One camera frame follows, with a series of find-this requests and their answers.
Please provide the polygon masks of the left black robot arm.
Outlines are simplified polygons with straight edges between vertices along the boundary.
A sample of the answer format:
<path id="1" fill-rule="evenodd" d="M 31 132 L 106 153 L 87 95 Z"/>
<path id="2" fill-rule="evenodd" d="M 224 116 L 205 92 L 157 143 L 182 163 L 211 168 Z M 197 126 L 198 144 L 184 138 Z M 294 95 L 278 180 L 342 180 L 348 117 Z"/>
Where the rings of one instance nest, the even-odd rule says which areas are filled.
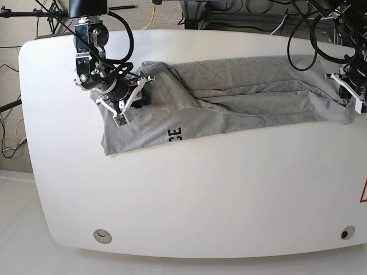
<path id="1" fill-rule="evenodd" d="M 339 95 L 343 99 L 354 99 L 355 111 L 366 112 L 366 1 L 308 1 L 311 8 L 301 12 L 295 1 L 290 1 L 300 21 L 295 29 L 305 23 L 309 28 L 309 37 L 314 57 L 306 68 L 298 68 L 291 61 L 290 45 L 294 33 L 287 43 L 287 58 L 290 65 L 299 72 L 311 69 L 318 56 L 340 66 L 336 73 L 327 74 L 326 78 L 339 85 Z M 316 28 L 322 20 L 332 20 L 334 42 L 354 49 L 352 55 L 333 57 L 324 52 L 316 37 Z"/>

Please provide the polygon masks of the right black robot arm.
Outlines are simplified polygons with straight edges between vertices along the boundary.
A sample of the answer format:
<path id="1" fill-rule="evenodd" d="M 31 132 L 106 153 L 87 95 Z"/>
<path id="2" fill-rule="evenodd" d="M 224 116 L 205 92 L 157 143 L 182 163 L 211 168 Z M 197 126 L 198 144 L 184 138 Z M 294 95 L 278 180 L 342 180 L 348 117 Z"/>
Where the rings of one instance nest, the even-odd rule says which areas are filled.
<path id="1" fill-rule="evenodd" d="M 95 103 L 111 112 L 117 127 L 130 123 L 130 108 L 141 108 L 150 103 L 143 88 L 154 80 L 151 76 L 132 72 L 133 64 L 129 59 L 134 50 L 134 38 L 130 26 L 125 19 L 109 10 L 107 1 L 70 1 L 68 14 L 77 20 L 73 33 L 75 84 L 84 91 L 97 93 Z M 106 57 L 109 32 L 100 19 L 102 15 L 117 19 L 126 28 L 129 48 L 121 59 Z"/>

